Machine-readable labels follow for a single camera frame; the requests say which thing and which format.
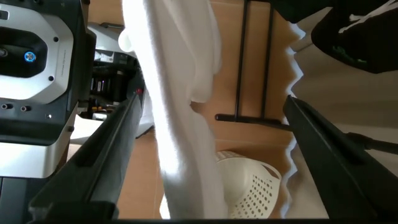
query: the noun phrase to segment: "bolt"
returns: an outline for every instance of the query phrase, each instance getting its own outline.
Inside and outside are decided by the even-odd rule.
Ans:
[[[3,110],[12,109],[12,104],[10,104],[10,103],[2,104],[1,109],[3,109]]]
[[[22,112],[27,112],[27,111],[30,111],[30,110],[31,110],[30,106],[21,106],[21,111]]]

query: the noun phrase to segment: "white plastic basket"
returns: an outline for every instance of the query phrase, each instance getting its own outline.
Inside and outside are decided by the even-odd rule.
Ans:
[[[268,218],[278,199],[280,173],[269,164],[230,151],[217,152],[217,163],[229,218]]]

